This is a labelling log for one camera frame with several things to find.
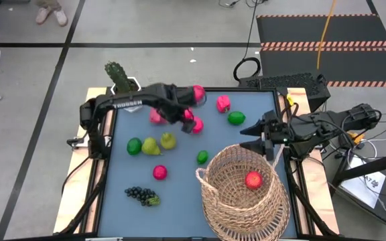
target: pear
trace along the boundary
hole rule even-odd
[[[141,148],[142,152],[147,155],[160,155],[160,148],[157,145],[157,141],[153,137],[148,137],[144,140]]]
[[[167,150],[173,149],[176,144],[177,140],[171,133],[164,133],[160,139],[160,145],[162,145],[162,147]]]

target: white paper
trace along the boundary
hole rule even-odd
[[[348,169],[358,167],[362,164],[363,161],[357,156],[355,156],[352,158],[352,161],[350,162],[350,167],[348,167]],[[340,186],[352,195],[354,195],[357,199],[370,206],[371,208],[375,208],[376,202],[379,197],[378,193],[381,193],[384,181],[385,175],[380,172],[375,172],[366,175],[365,178],[357,177],[343,181]],[[377,193],[374,193],[369,190],[366,187],[365,183],[367,184],[367,187],[369,187],[373,191],[376,191]]]

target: table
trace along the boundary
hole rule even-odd
[[[90,88],[87,93],[87,98],[92,98],[99,94],[104,94],[107,91],[106,88]],[[303,88],[290,88],[289,93],[292,95],[295,102],[300,106],[298,114],[305,114],[309,112],[308,101],[306,98],[306,92]],[[284,108],[283,99],[279,98],[279,103],[281,108]],[[104,125],[104,135],[111,132],[111,117],[113,112],[109,112],[105,120]],[[83,136],[84,131],[82,128],[78,131],[78,136]],[[86,148],[77,149],[73,152],[69,170],[74,169],[83,159],[88,155]],[[321,159],[319,151],[313,151],[311,153],[312,157]],[[85,165],[78,170],[78,172],[72,176],[70,181],[66,184],[64,195],[62,196],[60,209],[56,219],[56,225],[54,228],[55,232],[60,231],[68,225],[72,217],[75,216],[80,206],[84,203],[86,193],[88,191],[89,182],[96,183],[97,179],[101,174],[103,162],[88,160]],[[334,210],[332,206],[332,201],[330,193],[328,191],[327,180],[325,176],[324,169],[321,165],[310,161],[305,160],[302,163],[304,170],[304,180],[306,182],[306,187],[308,190],[308,197],[310,203],[318,212],[320,217],[328,224],[330,229],[338,233],[338,226],[336,223],[336,217],[334,215]],[[92,175],[92,169],[96,169],[96,175]],[[76,232],[94,232],[98,220],[97,216],[97,200],[93,203],[90,208],[88,215],[86,217],[87,222],[77,229]],[[309,234],[308,231],[308,222],[306,219],[305,211],[298,201],[298,211],[299,211],[299,221],[301,226],[301,233]],[[318,229],[315,227],[315,232],[319,234]]]

